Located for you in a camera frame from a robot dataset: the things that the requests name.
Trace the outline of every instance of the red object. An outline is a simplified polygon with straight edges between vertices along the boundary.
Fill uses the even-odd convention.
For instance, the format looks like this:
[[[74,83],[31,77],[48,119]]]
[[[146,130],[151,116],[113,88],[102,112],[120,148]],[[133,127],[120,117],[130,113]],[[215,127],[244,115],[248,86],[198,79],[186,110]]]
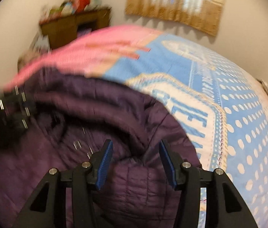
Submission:
[[[88,6],[91,0],[70,0],[73,3],[73,7],[76,10],[76,13],[80,13]]]

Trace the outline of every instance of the blue polka dot bedsheet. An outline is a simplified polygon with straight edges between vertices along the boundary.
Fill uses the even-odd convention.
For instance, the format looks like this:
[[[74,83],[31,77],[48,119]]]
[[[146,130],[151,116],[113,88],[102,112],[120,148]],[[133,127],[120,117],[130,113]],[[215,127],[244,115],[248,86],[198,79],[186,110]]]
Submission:
[[[204,170],[226,171],[260,228],[268,228],[268,96],[251,75],[208,48],[160,34],[102,78],[160,100],[185,129]],[[201,191],[199,228],[205,226]]]

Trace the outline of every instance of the clutter on shelf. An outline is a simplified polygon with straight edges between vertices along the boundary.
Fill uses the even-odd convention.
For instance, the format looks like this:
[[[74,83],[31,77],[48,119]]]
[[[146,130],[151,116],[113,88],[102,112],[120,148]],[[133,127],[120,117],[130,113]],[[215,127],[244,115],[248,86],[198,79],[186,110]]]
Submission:
[[[101,0],[65,0],[60,6],[44,6],[39,23],[43,24],[71,14],[93,10],[100,7],[101,3]]]
[[[37,59],[42,54],[50,51],[51,48],[48,36],[43,36],[40,33],[37,33],[30,45],[30,48],[18,58],[18,72],[32,60]]]

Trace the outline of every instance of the white wall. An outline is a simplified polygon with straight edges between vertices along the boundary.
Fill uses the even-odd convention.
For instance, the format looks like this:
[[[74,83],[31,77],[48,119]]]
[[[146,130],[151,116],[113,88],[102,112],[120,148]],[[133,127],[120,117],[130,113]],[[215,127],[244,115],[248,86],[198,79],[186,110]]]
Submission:
[[[217,37],[175,22],[124,15],[126,0],[103,0],[112,6],[112,25],[135,23],[190,39],[268,81],[268,0],[226,0]]]
[[[41,8],[64,0],[2,0],[0,2],[0,86],[17,73],[18,57],[38,31]]]

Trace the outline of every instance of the metal screw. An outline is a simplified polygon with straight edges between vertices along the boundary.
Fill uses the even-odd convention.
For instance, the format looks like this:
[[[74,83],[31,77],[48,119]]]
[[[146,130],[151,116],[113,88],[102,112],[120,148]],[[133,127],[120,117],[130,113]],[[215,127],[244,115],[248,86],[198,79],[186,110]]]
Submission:
[[[4,106],[3,106],[3,103],[2,103],[2,100],[0,99],[0,108],[2,109],[2,110],[4,110]]]
[[[57,169],[56,168],[52,168],[52,169],[49,170],[49,173],[51,175],[55,175],[57,173]]]
[[[189,162],[183,162],[182,166],[184,168],[190,168],[191,167],[191,164]]]
[[[27,113],[27,116],[31,116],[29,108],[25,107],[24,109],[25,109],[25,112]]]
[[[217,169],[215,170],[215,172],[216,172],[216,174],[218,174],[218,175],[223,175],[223,174],[224,174],[224,171],[223,171],[221,168],[217,168]]]
[[[15,92],[16,92],[16,95],[19,94],[19,91],[18,91],[18,87],[17,86],[15,86]]]
[[[81,165],[83,168],[89,168],[91,166],[90,162],[83,162]]]
[[[74,145],[76,150],[78,150],[78,148],[81,148],[79,141],[74,141],[73,145]]]
[[[22,96],[23,102],[27,101],[27,99],[25,98],[25,94],[24,93],[21,93],[21,96]]]
[[[28,128],[27,127],[27,122],[24,119],[22,119],[22,123],[23,123],[24,128],[27,129]]]

